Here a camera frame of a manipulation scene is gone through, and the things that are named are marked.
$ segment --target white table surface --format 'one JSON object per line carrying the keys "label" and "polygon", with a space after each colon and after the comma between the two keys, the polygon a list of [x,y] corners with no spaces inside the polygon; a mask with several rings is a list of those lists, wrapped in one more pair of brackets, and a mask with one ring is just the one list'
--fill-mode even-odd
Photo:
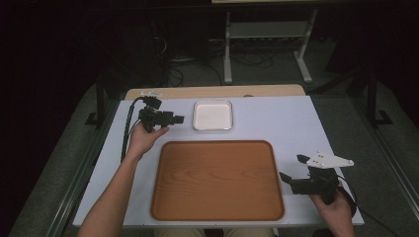
{"label": "white table surface", "polygon": [[[232,129],[211,132],[193,129],[194,104],[205,100],[227,100],[232,104]],[[87,212],[104,191],[120,165],[126,116],[131,103],[132,101],[122,101],[117,110],[74,218],[73,224],[76,226],[81,225]],[[134,123],[138,111],[143,107],[142,101],[136,103],[131,124]],[[143,228],[272,226],[281,228],[323,224],[309,197],[293,195],[291,187],[284,182],[281,182],[281,189],[285,215],[276,221],[157,221],[150,214],[160,149],[163,144],[172,140],[266,140],[273,146],[278,171],[294,179],[307,179],[308,169],[297,161],[297,154],[311,156],[318,150],[333,154],[317,112],[308,96],[171,99],[162,100],[159,110],[174,112],[176,116],[184,116],[185,120],[182,124],[171,125],[169,132],[160,137],[153,148],[139,161],[124,226]],[[343,176],[340,169],[336,169],[336,172]],[[358,211],[353,217],[353,223],[364,223]]]}

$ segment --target wooden tray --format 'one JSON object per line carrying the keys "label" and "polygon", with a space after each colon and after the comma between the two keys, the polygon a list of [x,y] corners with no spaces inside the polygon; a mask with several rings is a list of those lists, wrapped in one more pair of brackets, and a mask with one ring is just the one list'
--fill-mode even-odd
{"label": "wooden tray", "polygon": [[161,150],[157,220],[278,220],[284,215],[269,142],[170,141]]}

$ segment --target person's left hand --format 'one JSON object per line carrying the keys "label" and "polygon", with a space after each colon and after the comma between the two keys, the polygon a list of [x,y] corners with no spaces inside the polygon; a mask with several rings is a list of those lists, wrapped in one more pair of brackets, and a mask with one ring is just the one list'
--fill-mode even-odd
{"label": "person's left hand", "polygon": [[132,129],[126,158],[139,160],[144,153],[151,149],[157,138],[165,134],[168,130],[169,127],[161,127],[158,130],[153,129],[151,133],[148,133],[141,122],[137,123]]}

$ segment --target hand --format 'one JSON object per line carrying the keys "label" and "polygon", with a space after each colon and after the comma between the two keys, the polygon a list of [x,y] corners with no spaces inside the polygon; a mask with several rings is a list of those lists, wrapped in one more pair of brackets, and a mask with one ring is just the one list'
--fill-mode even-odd
{"label": "hand", "polygon": [[340,192],[336,192],[335,200],[328,205],[323,202],[321,196],[310,198],[335,237],[355,236],[351,207]]}
{"label": "hand", "polygon": [[168,130],[169,127],[161,127],[157,131],[153,129],[151,133],[148,133],[141,122],[137,123],[132,129],[126,158],[138,161],[144,153],[151,149],[157,138],[165,134]]}

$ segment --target small white dish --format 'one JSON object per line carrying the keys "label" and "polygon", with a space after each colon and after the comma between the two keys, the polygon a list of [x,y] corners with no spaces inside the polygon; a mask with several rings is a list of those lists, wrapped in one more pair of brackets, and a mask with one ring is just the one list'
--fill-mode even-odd
{"label": "small white dish", "polygon": [[228,101],[198,101],[194,106],[194,129],[229,130],[233,127],[231,103]]}

